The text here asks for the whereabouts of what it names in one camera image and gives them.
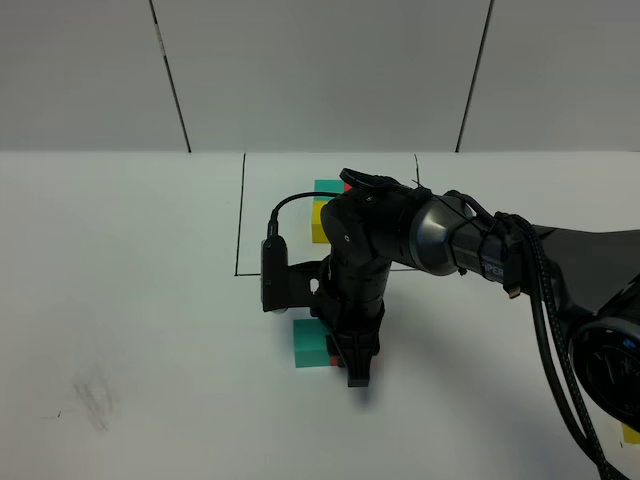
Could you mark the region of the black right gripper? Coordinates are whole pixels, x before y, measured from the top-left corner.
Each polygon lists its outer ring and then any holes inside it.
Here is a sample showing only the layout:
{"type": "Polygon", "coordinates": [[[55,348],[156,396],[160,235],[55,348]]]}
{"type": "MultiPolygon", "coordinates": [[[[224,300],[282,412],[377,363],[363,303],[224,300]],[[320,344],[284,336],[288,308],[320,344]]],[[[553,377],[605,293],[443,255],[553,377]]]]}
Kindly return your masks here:
{"type": "Polygon", "coordinates": [[[341,357],[350,388],[366,388],[372,359],[379,353],[379,329],[385,313],[384,293],[390,262],[373,260],[361,266],[325,259],[311,315],[335,334],[325,336],[330,358],[341,357]]]}

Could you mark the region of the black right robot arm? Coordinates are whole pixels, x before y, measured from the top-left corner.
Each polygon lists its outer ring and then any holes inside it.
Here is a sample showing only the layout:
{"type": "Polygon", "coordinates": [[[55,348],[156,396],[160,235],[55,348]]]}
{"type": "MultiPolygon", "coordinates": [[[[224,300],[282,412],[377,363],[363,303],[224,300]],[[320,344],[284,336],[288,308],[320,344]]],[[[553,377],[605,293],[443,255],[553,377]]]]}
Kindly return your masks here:
{"type": "Polygon", "coordinates": [[[530,299],[543,369],[571,433],[594,438],[584,402],[639,424],[639,234],[537,226],[351,169],[321,222],[331,246],[316,315],[330,328],[355,386],[369,381],[384,292],[399,263],[447,276],[475,273],[530,299]]]}

